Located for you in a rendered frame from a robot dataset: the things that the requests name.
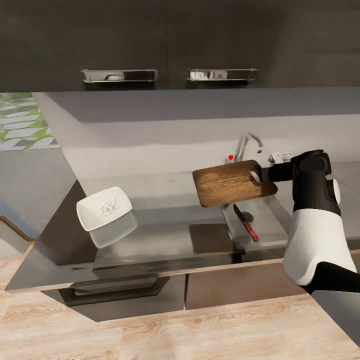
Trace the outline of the parer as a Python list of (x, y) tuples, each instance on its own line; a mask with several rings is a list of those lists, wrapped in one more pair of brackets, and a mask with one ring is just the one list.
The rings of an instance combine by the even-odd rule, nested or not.
[(243, 215), (243, 213), (241, 212), (241, 210), (239, 209), (239, 207), (235, 204), (234, 205), (236, 211), (238, 212), (238, 215), (240, 216), (240, 218), (242, 219), (243, 224), (246, 226), (248, 232), (250, 233), (250, 235), (253, 237), (255, 242), (259, 241), (259, 238), (256, 234), (256, 232), (254, 231), (254, 229), (251, 227), (250, 223), (248, 222), (248, 220), (245, 218), (245, 215)]

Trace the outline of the cutting board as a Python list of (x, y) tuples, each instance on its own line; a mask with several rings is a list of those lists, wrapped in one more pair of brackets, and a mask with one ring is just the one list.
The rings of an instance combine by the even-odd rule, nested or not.
[(260, 178), (260, 168), (255, 160), (246, 160), (193, 171), (200, 205), (211, 208), (274, 195), (279, 181), (258, 183), (251, 172)]

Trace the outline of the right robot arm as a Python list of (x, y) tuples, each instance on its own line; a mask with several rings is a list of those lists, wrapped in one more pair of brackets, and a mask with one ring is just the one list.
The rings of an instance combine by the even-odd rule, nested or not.
[(295, 202), (283, 258), (285, 276), (304, 288), (360, 347), (360, 274), (350, 255), (341, 218), (340, 190), (329, 156), (311, 150), (293, 157), (272, 153), (259, 181), (292, 181)]

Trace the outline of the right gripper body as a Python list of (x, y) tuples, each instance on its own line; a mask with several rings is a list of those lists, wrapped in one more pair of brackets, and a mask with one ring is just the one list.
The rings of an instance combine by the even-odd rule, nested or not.
[(261, 167), (258, 169), (259, 181), (261, 183), (267, 182), (287, 182), (288, 180), (283, 178), (281, 168), (283, 163), (276, 164), (272, 167)]

